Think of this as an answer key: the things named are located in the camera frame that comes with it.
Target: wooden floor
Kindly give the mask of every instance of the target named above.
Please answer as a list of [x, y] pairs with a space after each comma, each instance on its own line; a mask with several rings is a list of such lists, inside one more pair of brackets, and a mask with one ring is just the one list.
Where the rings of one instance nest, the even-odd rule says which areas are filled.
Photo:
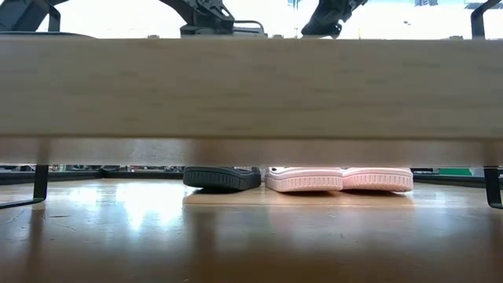
[[[0, 186], [0, 200], [30, 185]], [[483, 189], [219, 195], [179, 181], [50, 184], [0, 211], [0, 282], [502, 282]]]

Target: pink sneaker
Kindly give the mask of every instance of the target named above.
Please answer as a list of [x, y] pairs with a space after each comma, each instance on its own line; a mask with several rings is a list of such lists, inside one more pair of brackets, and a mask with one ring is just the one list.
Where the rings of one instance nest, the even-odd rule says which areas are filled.
[[278, 192], [341, 190], [343, 171], [338, 167], [270, 167], [266, 187]]
[[414, 186], [409, 168], [349, 168], [343, 176], [343, 189], [409, 192]]

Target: wooden shelf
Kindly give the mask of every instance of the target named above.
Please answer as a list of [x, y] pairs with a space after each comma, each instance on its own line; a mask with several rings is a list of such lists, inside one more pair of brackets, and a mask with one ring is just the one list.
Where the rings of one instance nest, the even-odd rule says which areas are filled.
[[0, 162], [498, 162], [502, 50], [491, 41], [2, 37]]

